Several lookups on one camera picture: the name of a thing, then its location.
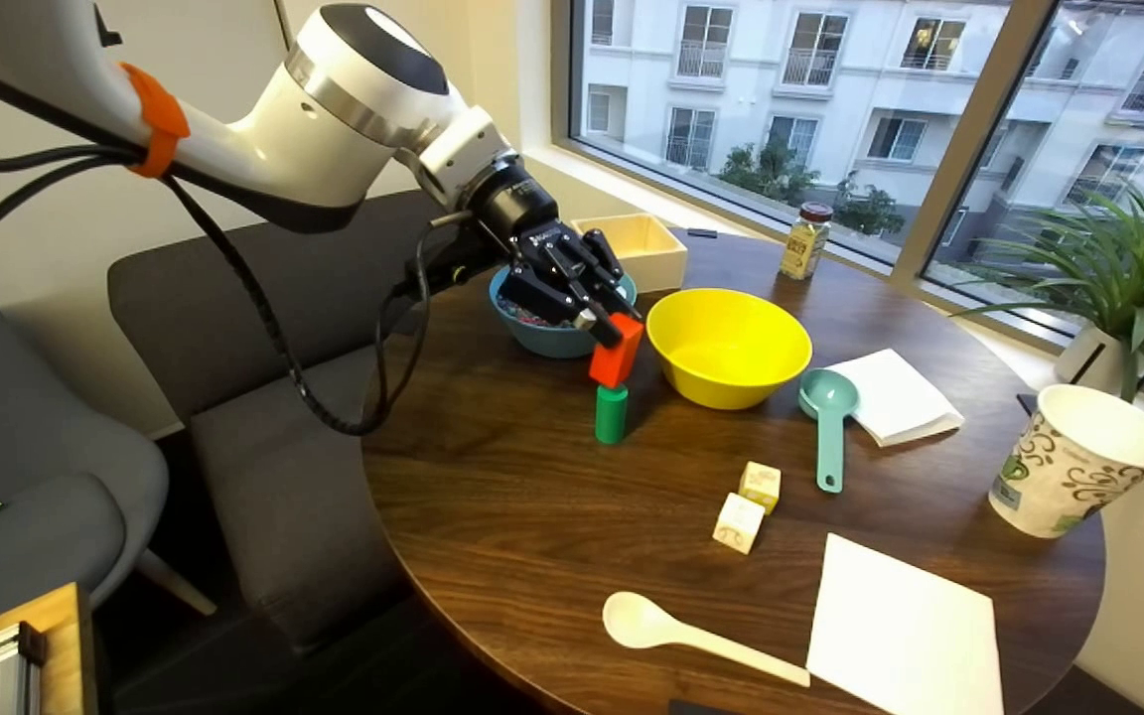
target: round wooden table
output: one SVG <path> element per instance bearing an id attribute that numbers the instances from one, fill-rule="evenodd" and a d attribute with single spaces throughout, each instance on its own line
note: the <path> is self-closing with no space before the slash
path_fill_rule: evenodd
<path id="1" fill-rule="evenodd" d="M 982 340 L 872 273 L 822 261 L 773 282 L 758 241 L 687 237 L 687 282 L 773 291 L 813 338 L 813 365 L 899 348 L 965 412 L 965 428 L 876 449 L 845 426 L 845 491 L 813 490 L 813 420 L 796 384 L 762 410 L 684 400 L 645 348 L 623 446 L 594 446 L 584 360 L 510 340 L 486 282 L 434 301 L 414 384 L 367 440 L 389 546 L 422 595 L 514 682 L 568 710 L 870 710 L 863 700 L 687 649 L 623 650 L 601 608 L 633 588 L 720 634 L 805 663 L 831 532 L 997 602 L 1006 708 L 1026 710 L 1071 669 L 1105 579 L 1101 522 L 1027 540 L 986 506 L 1026 428 L 1026 388 Z M 782 506 L 751 556 L 709 540 L 745 461 L 782 467 Z"/>

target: black cable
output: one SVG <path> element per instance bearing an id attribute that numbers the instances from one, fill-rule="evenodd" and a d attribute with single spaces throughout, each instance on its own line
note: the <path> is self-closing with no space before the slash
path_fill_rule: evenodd
<path id="1" fill-rule="evenodd" d="M 8 156 L 0 159 L 0 169 L 36 169 L 36 166 L 47 166 L 47 164 L 65 164 L 65 166 L 51 166 L 47 176 L 36 176 L 33 183 L 17 187 L 10 196 L 0 200 L 0 220 L 8 220 L 17 208 L 24 208 L 33 196 L 47 189 L 51 183 L 65 183 L 79 169 L 90 169 L 90 166 L 112 166 L 112 164 L 137 164 L 136 152 L 128 147 L 100 147 L 100 143 L 79 143 L 79 147 L 51 147 L 51 152 L 33 152 L 33 156 Z M 414 338 L 414 354 L 406 360 L 406 373 L 397 377 L 397 384 L 389 388 L 389 356 L 385 356 L 385 309 L 397 295 L 385 298 L 381 312 L 373 318 L 373 354 L 376 354 L 376 404 L 373 412 L 367 412 L 361 420 L 347 420 L 337 418 L 307 381 L 307 371 L 299 360 L 299 354 L 290 348 L 286 340 L 286 328 L 266 298 L 266 291 L 259 285 L 250 261 L 237 254 L 237 248 L 221 236 L 221 226 L 180 187 L 175 176 L 163 176 L 163 183 L 171 187 L 171 196 L 184 203 L 184 209 L 201 226 L 201 236 L 220 248 L 220 254 L 231 261 L 231 271 L 237 273 L 243 291 L 250 295 L 253 301 L 253 312 L 263 318 L 279 356 L 286 360 L 286 373 L 299 388 L 299 397 L 310 404 L 310 412 L 347 432 L 347 438 L 367 438 L 373 432 L 392 400 L 406 395 L 410 377 L 414 377 L 414 365 L 422 356 L 422 346 L 426 346 L 426 324 L 430 324 L 430 278 L 426 278 L 426 250 L 422 250 L 422 237 L 414 248 L 414 278 L 417 278 L 417 301 L 410 309 L 422 305 L 422 324 L 417 324 L 417 338 Z"/>
<path id="2" fill-rule="evenodd" d="M 220 248 L 220 254 L 226 260 L 226 267 L 237 273 L 247 298 L 253 301 L 253 312 L 263 320 L 263 328 L 271 332 L 279 356 L 286 360 L 286 373 L 295 381 L 295 395 L 310 404 L 310 412 L 329 426 L 332 432 L 347 432 L 347 438 L 367 438 L 373 432 L 392 400 L 406 395 L 410 377 L 414 377 L 414 365 L 422 356 L 422 346 L 426 346 L 426 324 L 430 324 L 430 312 L 422 312 L 422 328 L 414 338 L 414 354 L 406 360 L 406 373 L 397 381 L 397 388 L 389 388 L 389 371 L 385 371 L 385 320 L 381 312 L 373 318 L 373 354 L 376 354 L 376 410 L 367 412 L 361 420 L 347 420 L 337 418 L 307 381 L 307 371 L 299 360 L 299 354 L 290 348 L 290 338 L 259 282 L 259 273 L 250 271 L 250 261 L 243 260 L 243 250 L 226 237 L 226 229 L 184 189 L 184 183 L 175 176 L 163 177 L 175 200 L 184 203 L 184 209 L 201 226 L 201 236 Z M 430 309 L 430 282 L 426 282 L 426 261 L 422 261 L 422 237 L 417 237 L 417 305 Z"/>
<path id="3" fill-rule="evenodd" d="M 82 169 L 90 169 L 90 166 L 112 166 L 112 164 L 114 164 L 114 159 L 106 159 L 106 156 L 90 156 L 90 159 L 79 159 L 79 164 L 65 164 L 65 166 L 55 166 L 55 169 L 47 169 L 47 176 L 36 176 L 33 183 L 24 183 L 24 187 L 17 187 L 10 196 L 0 200 L 0 220 L 8 220 L 21 203 L 29 203 L 33 196 L 38 196 L 43 187 L 65 183 L 65 177 L 73 177 L 73 176 L 82 176 Z"/>
<path id="4" fill-rule="evenodd" d="M 136 152 L 124 147 L 100 147 L 100 143 L 74 143 L 74 147 L 47 147 L 47 152 L 33 152 L 33 156 L 8 156 L 0 159 L 0 176 L 4 169 L 33 169 L 43 164 L 65 164 L 65 159 L 82 159 L 82 156 L 102 156 L 106 164 L 136 164 Z"/>

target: small white block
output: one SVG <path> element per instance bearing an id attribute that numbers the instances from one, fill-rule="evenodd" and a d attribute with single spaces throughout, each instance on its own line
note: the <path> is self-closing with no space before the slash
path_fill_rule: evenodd
<path id="1" fill-rule="evenodd" d="M 751 553 L 758 540 L 762 516 L 765 507 L 758 502 L 725 491 L 720 524 L 715 524 L 715 540 L 724 548 Z"/>
<path id="2" fill-rule="evenodd" d="M 777 467 L 745 461 L 740 478 L 740 497 L 758 502 L 769 514 L 777 506 Z"/>

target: spatula handle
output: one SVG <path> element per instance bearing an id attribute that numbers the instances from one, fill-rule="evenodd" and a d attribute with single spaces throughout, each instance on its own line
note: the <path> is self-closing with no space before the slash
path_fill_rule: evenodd
<path id="1" fill-rule="evenodd" d="M 724 658 L 729 658 L 729 663 L 765 673 L 765 674 L 785 679 L 785 682 L 796 682 L 796 686 L 809 686 L 809 673 L 803 673 L 803 669 L 796 669 L 796 663 L 785 663 L 785 658 L 773 658 L 773 654 L 765 654 L 765 650 L 755 650 L 755 649 L 745 649 L 745 645 L 724 641 L 724 634 L 702 632 L 702 626 L 691 626 L 691 625 L 680 625 L 674 634 L 680 634 L 680 645 L 687 645 L 687 649 L 699 649 L 699 650 L 724 654 Z"/>
<path id="2" fill-rule="evenodd" d="M 819 491 L 842 491 L 845 490 L 845 418 L 831 412 L 831 410 L 819 412 L 813 486 L 819 486 Z"/>

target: gray armchair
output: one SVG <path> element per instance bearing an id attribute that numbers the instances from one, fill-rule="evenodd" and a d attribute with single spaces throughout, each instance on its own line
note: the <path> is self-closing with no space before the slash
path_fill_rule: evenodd
<path id="1" fill-rule="evenodd" d="M 314 388 L 349 420 L 373 377 L 371 324 L 430 214 L 430 200 L 389 196 L 332 236 L 231 229 Z M 402 595 L 410 579 L 381 535 L 361 440 L 299 400 L 221 254 L 206 237 L 128 254 L 106 291 L 186 426 L 243 598 L 307 650 Z"/>
<path id="2" fill-rule="evenodd" d="M 79 400 L 0 312 L 0 612 L 67 579 L 112 595 L 163 502 L 159 449 Z"/>

